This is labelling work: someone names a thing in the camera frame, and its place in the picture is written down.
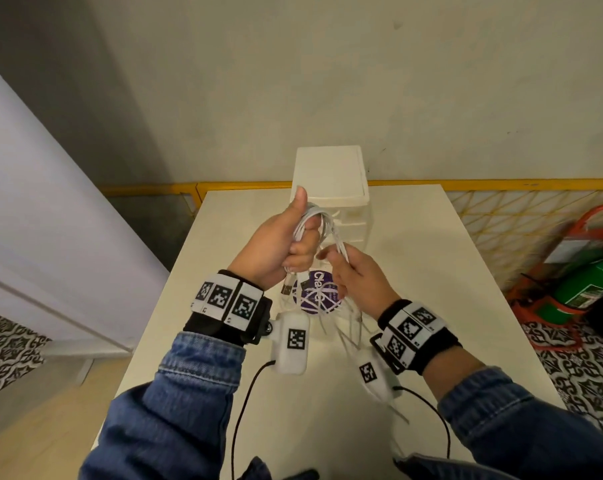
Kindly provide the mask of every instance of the white plastic drawer unit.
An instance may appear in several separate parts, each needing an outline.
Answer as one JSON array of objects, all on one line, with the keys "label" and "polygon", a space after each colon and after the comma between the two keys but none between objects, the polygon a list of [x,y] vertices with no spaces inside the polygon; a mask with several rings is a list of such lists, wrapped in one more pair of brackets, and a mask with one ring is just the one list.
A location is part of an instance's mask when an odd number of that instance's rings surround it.
[{"label": "white plastic drawer unit", "polygon": [[363,250],[372,226],[368,179],[359,146],[297,148],[292,200],[297,186],[332,214],[344,242]]}]

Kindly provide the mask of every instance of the right hand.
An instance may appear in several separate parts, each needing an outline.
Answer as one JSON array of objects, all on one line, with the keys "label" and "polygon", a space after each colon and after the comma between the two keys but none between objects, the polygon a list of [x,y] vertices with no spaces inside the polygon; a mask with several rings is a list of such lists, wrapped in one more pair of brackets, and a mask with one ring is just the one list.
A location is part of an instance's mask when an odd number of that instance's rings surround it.
[{"label": "right hand", "polygon": [[393,290],[379,265],[368,254],[345,244],[350,264],[336,245],[321,250],[318,259],[328,259],[339,299],[350,296],[362,312],[378,320],[382,313],[401,297]]}]

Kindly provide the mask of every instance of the purple label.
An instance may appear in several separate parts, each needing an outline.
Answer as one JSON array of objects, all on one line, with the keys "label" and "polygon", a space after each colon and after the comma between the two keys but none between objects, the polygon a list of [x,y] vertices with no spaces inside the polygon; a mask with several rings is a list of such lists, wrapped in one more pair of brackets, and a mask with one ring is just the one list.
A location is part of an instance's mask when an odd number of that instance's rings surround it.
[{"label": "purple label", "polygon": [[[302,289],[301,291],[302,298],[305,298],[301,302],[301,309],[311,315],[317,314],[321,298],[322,311],[331,312],[334,310],[339,304],[339,299],[337,298],[337,285],[332,281],[332,273],[319,270],[311,271],[310,283],[306,286],[306,289]],[[330,284],[325,286],[320,293],[317,293],[317,291],[326,283]],[[297,303],[297,286],[298,283],[295,282],[292,287],[292,297],[295,303]]]}]

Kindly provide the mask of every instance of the hand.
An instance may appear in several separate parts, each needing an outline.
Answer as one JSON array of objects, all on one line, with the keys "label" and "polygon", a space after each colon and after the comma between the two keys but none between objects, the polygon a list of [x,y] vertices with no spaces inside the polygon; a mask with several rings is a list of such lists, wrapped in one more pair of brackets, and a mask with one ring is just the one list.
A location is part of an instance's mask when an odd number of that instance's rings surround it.
[{"label": "hand", "polygon": [[333,266],[339,299],[350,296],[362,312],[378,320],[386,308],[401,297],[373,258],[350,244],[345,244],[345,248],[350,264],[337,252],[334,244],[321,250],[317,258],[327,258]]},{"label": "hand", "polygon": [[315,216],[306,222],[301,241],[293,242],[292,239],[307,203],[306,190],[297,187],[295,199],[288,208],[259,226],[228,270],[263,290],[272,288],[286,277],[284,267],[294,273],[309,270],[319,245],[321,217]]}]

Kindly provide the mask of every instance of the left hand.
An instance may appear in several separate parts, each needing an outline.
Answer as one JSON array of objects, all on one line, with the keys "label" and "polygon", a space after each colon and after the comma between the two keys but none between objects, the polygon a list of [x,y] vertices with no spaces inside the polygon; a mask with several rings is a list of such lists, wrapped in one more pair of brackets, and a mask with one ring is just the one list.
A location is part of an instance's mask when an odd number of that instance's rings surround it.
[{"label": "left hand", "polygon": [[319,245],[321,217],[306,222],[301,241],[293,242],[292,234],[306,212],[308,195],[297,187],[295,199],[281,214],[270,217],[255,231],[228,270],[268,290],[286,277],[284,267],[300,273],[309,270]]}]

